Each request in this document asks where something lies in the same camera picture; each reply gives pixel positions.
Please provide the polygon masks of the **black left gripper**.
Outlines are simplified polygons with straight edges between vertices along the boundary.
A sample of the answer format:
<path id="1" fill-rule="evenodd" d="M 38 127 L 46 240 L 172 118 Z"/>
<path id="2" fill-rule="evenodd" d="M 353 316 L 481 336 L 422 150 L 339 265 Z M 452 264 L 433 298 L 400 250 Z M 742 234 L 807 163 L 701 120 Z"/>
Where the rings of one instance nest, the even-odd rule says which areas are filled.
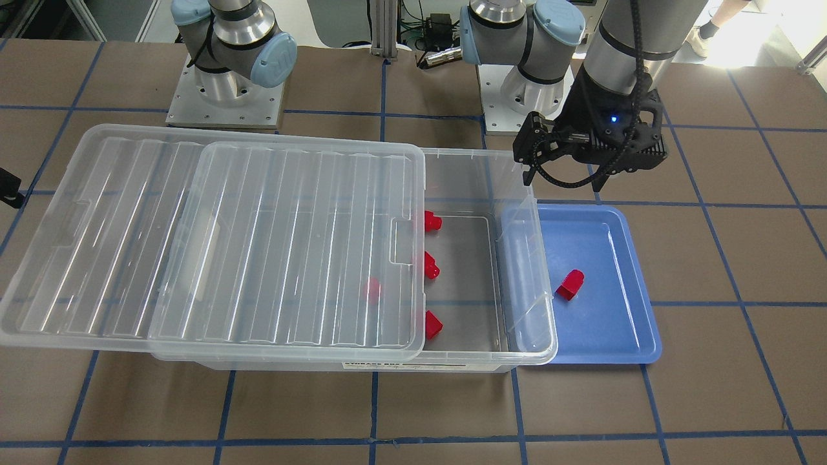
<path id="1" fill-rule="evenodd" d="M 556 118 L 562 129 L 589 135 L 572 157 L 591 165 L 607 164 L 620 153 L 633 118 L 632 95 L 608 91 L 597 85 L 585 68 L 576 74 L 570 94 Z M 644 92 L 629 153 L 612 166 L 612 172 L 652 170 L 668 157 L 662 136 L 664 103 L 656 89 Z"/>

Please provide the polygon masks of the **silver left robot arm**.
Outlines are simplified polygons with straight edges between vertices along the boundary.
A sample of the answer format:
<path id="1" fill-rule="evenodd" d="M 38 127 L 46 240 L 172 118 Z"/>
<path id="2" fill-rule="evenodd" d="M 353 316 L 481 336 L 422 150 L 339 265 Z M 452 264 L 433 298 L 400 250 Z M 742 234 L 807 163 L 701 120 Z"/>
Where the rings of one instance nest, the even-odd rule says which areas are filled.
<path id="1" fill-rule="evenodd" d="M 569 156 L 600 188 L 621 172 L 665 161 L 658 83 L 703 1 L 609 1 L 594 32 L 568 1 L 470 1 L 459 15 L 463 59 L 511 67 L 507 97 L 525 115 L 516 163 L 555 185 L 544 165 Z"/>

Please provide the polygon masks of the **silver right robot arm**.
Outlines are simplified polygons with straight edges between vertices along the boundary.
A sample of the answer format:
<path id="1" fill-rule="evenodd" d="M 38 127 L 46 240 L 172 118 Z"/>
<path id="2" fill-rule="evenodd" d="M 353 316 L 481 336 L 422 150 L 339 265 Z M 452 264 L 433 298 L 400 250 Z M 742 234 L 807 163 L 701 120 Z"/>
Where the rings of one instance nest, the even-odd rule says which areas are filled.
<path id="1" fill-rule="evenodd" d="M 171 15 L 189 54 L 189 88 L 204 102 L 237 106 L 286 82 L 297 62 L 297 41 L 263 1 L 173 1 Z"/>

